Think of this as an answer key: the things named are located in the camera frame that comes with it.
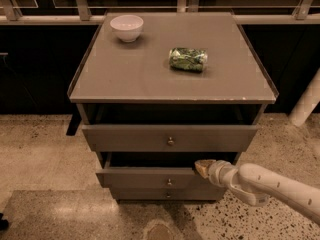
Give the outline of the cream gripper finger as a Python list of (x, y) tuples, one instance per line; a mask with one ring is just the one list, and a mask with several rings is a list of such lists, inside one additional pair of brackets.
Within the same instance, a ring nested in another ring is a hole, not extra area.
[(214, 163), (215, 163), (214, 159), (203, 159), (203, 160), (197, 160), (195, 162), (195, 166), (198, 168), (208, 168)]
[(206, 165), (206, 164), (196, 164), (195, 168), (203, 178), (208, 178), (209, 177), (209, 174), (208, 174), (209, 166), (208, 165)]

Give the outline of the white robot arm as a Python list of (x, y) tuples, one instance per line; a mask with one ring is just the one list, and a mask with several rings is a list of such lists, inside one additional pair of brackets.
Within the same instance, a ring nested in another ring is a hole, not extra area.
[(251, 206), (264, 206), (272, 196), (316, 224), (320, 224), (320, 190), (262, 166), (232, 165), (224, 160), (198, 160), (198, 173), (212, 185), (229, 189)]

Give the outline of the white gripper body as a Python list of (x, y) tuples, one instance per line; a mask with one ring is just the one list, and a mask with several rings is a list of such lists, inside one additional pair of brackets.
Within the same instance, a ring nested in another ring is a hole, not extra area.
[(208, 167), (208, 179), (215, 186), (232, 188), (239, 183), (238, 168), (230, 162), (214, 160)]

